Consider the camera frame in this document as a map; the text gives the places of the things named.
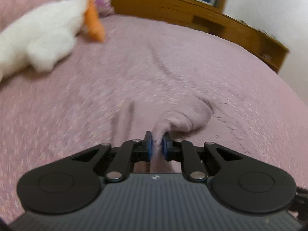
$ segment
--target white logo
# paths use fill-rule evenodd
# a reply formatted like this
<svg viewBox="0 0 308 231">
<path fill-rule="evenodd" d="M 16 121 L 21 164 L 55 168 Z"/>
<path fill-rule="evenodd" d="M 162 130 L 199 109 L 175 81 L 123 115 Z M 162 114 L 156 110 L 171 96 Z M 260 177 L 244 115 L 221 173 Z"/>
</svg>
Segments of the white logo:
<svg viewBox="0 0 308 231">
<path fill-rule="evenodd" d="M 158 175 L 152 176 L 152 179 L 153 179 L 153 180 L 158 180 L 159 178 L 160 178 L 160 176 L 158 176 Z"/>
</svg>

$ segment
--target gray ribbed panel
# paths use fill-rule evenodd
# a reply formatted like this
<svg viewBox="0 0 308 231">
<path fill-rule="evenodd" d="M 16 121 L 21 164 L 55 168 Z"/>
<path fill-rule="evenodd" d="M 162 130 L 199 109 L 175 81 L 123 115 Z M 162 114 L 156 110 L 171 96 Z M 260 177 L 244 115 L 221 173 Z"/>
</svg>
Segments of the gray ribbed panel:
<svg viewBox="0 0 308 231">
<path fill-rule="evenodd" d="M 131 174 L 108 184 L 86 208 L 62 216 L 26 213 L 16 231 L 297 231 L 286 212 L 263 217 L 242 215 L 217 203 L 204 184 L 181 174 Z"/>
</svg>

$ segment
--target bed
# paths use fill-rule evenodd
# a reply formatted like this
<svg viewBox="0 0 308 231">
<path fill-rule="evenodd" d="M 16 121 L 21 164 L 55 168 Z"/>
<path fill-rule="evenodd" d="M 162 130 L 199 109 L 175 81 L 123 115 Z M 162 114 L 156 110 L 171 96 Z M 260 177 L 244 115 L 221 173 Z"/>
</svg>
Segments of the bed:
<svg viewBox="0 0 308 231">
<path fill-rule="evenodd" d="M 217 110 L 184 136 L 214 141 L 289 172 L 308 187 L 308 108 L 242 47 L 190 28 L 130 16 L 102 19 L 105 44 L 83 35 L 52 73 L 27 69 L 0 85 L 0 216 L 23 210 L 16 183 L 26 171 L 114 138 L 127 102 L 142 112 L 128 138 L 142 138 L 162 108 L 198 92 Z"/>
</svg>

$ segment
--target white fur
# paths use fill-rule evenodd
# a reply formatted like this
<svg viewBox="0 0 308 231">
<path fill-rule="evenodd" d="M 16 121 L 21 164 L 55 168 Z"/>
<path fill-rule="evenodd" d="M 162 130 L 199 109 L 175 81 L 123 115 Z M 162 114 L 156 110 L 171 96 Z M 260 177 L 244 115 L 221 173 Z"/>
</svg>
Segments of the white fur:
<svg viewBox="0 0 308 231">
<path fill-rule="evenodd" d="M 87 0 L 61 0 L 36 8 L 0 34 L 0 81 L 29 64 L 51 71 L 73 50 Z"/>
</svg>

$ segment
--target wooden headboard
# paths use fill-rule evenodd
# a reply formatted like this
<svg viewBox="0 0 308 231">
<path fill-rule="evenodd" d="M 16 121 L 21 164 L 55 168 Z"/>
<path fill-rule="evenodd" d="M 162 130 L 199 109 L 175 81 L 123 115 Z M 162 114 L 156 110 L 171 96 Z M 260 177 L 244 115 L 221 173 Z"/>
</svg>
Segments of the wooden headboard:
<svg viewBox="0 0 308 231">
<path fill-rule="evenodd" d="M 177 24 L 234 42 L 263 60 L 275 72 L 288 49 L 274 38 L 197 0 L 112 0 L 117 14 Z"/>
</svg>

